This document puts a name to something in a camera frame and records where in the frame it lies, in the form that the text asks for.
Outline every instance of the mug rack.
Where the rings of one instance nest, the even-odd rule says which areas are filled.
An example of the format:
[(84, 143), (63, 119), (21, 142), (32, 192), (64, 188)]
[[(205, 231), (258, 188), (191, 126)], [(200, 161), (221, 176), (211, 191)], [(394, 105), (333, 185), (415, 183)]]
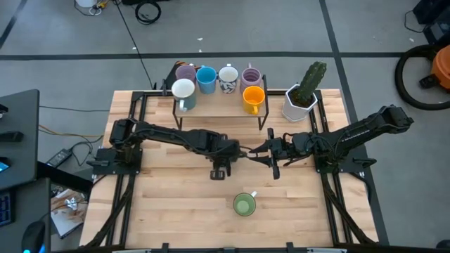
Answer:
[(239, 91), (240, 79), (238, 79), (238, 85), (233, 93), (227, 94), (220, 89), (219, 80), (216, 80), (216, 91), (212, 94), (203, 94), (200, 89), (195, 89), (195, 98), (197, 100), (193, 109), (185, 112), (181, 111), (174, 99), (174, 107), (172, 114), (176, 122), (176, 126), (179, 130), (183, 127), (183, 118), (227, 118), (227, 117), (256, 117), (258, 119), (259, 130), (262, 130), (266, 123), (267, 116), (269, 115), (269, 99), (267, 96), (267, 80), (266, 75), (262, 76), (262, 85), (264, 89), (264, 103), (259, 108), (257, 115), (251, 115), (244, 112), (243, 109), (243, 96)]

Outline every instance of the computer mouse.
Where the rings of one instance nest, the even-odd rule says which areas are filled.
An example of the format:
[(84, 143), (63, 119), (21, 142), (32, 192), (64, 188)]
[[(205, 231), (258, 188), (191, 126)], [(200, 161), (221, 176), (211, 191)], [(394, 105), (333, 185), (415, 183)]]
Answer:
[(35, 221), (28, 225), (22, 237), (22, 253), (45, 252), (44, 233), (45, 223), (43, 221)]

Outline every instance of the potted plant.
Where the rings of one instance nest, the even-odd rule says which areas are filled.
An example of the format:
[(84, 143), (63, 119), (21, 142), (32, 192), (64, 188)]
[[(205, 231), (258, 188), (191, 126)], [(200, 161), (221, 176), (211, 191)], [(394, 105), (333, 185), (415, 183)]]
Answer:
[(314, 90), (326, 72), (326, 63), (315, 62), (305, 73), (300, 84), (294, 84), (285, 93), (283, 116), (290, 122), (298, 122), (308, 116), (317, 103)]

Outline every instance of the concrete floor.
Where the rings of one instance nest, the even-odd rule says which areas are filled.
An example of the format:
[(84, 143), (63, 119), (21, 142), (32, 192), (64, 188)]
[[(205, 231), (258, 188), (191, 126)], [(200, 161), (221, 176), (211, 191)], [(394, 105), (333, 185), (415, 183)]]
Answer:
[[(152, 82), (160, 82), (175, 60), (219, 68), (233, 63), (242, 69), (248, 62), (267, 75), (269, 87), (288, 88), (297, 82), (315, 60), (328, 63), (320, 88), (339, 88), (347, 94), (350, 113), (358, 119), (382, 105), (402, 106), (414, 118), (402, 135), (382, 136), (367, 143), (368, 156), (378, 163), (373, 177), (391, 245), (434, 247), (449, 239), (450, 142), (448, 111), (425, 112), (403, 103), (394, 89), (393, 72), (398, 58), (368, 58), (366, 52), (402, 52), (425, 44), (422, 34), (403, 27), (404, 13), (418, 0), (171, 0), (160, 3), (162, 16), (150, 26), (139, 24), (134, 10), (120, 6), (141, 53), (156, 53), (143, 60)], [(328, 9), (337, 46), (330, 43), (324, 21)], [(86, 17), (73, 2), (9, 0), (0, 2), (0, 34), (18, 14), (8, 37), (0, 39), (0, 96), (27, 89), (41, 91), (41, 105), (79, 109), (108, 109), (114, 90), (150, 89), (139, 59), (86, 60), (89, 54), (137, 54), (118, 9), (109, 4), (97, 17)], [(414, 16), (410, 25), (419, 28)], [(257, 57), (167, 58), (158, 53), (272, 52)], [(360, 57), (342, 58), (337, 53), (359, 52)], [(298, 53), (285, 57), (279, 52)], [(56, 60), (55, 55), (71, 55)], [(423, 59), (405, 67), (405, 83), (411, 94), (427, 101), (448, 100), (440, 91), (422, 92), (417, 80), (429, 71)], [(60, 132), (102, 134), (106, 112), (66, 112), (41, 109), (39, 123)], [(61, 148), (78, 142), (39, 134), (39, 159), (47, 161)], [(79, 148), (82, 156), (86, 150)], [(73, 160), (62, 166), (84, 173)], [(77, 246), (81, 229), (68, 238), (52, 237), (52, 250)]]

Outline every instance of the wooden table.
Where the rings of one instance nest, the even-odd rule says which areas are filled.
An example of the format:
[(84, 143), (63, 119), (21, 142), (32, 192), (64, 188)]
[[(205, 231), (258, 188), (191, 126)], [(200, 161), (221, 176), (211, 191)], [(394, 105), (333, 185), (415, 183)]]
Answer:
[[(131, 94), (114, 93), (105, 147), (110, 146), (113, 122), (128, 115)], [(324, 89), (322, 94), (330, 131), (347, 126), (340, 90)], [(283, 96), (269, 96), (270, 113), (262, 131), (253, 118), (186, 118), (183, 130), (210, 129), (251, 148), (264, 142), (268, 127), (274, 129), (275, 136), (311, 131), (309, 119), (289, 123), (281, 115), (283, 100)], [(172, 106), (172, 97), (150, 97), (145, 120), (176, 128)], [(136, 106), (135, 118), (139, 108)], [(144, 141), (141, 146), (142, 169), (134, 186), (127, 249), (161, 248), (164, 242), (171, 248), (285, 247), (286, 242), (293, 242), (295, 247), (332, 246), (321, 179), (312, 157), (281, 167), (279, 180), (273, 180), (270, 168), (241, 159), (232, 164), (231, 177), (211, 181), (212, 163), (203, 156), (154, 141)], [(107, 176), (92, 190), (81, 245), (90, 241), (107, 219), (116, 178)], [(365, 185), (348, 174), (340, 178), (348, 212), (368, 237), (377, 240)], [(254, 190), (258, 192), (255, 213), (248, 217), (237, 215), (232, 207), (234, 197)], [(343, 242), (342, 223), (336, 211), (335, 215)], [(121, 223), (119, 217), (114, 243), (118, 242)]]

